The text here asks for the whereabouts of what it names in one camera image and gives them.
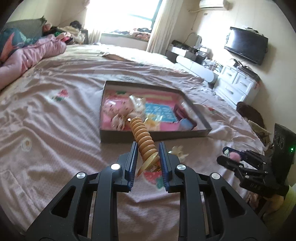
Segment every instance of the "black flat screen tv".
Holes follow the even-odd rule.
[[[267,52],[267,44],[268,38],[260,34],[231,27],[224,48],[251,63],[261,65]]]

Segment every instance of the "dresser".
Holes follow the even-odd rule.
[[[242,101],[251,105],[259,91],[259,83],[246,73],[225,65],[213,91],[233,108]]]

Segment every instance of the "bed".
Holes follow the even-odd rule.
[[[165,141],[183,146],[184,164],[196,172],[220,173],[246,198],[231,171],[216,158],[225,146],[263,154],[248,123],[224,100],[165,57],[107,46],[68,46],[42,60],[0,94],[0,205],[25,233],[38,214],[78,172],[100,172],[130,150],[131,143],[101,143],[99,108],[106,80],[145,83],[182,90],[212,127],[205,138]],[[61,90],[67,98],[53,96]],[[132,192],[118,195],[119,237],[124,240],[176,240],[179,195],[141,175]]]

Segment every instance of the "window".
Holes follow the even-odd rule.
[[[100,16],[103,32],[130,31],[135,28],[152,29],[163,0],[93,0]]]

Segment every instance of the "air conditioner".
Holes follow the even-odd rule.
[[[201,0],[200,8],[202,10],[228,10],[227,0]]]

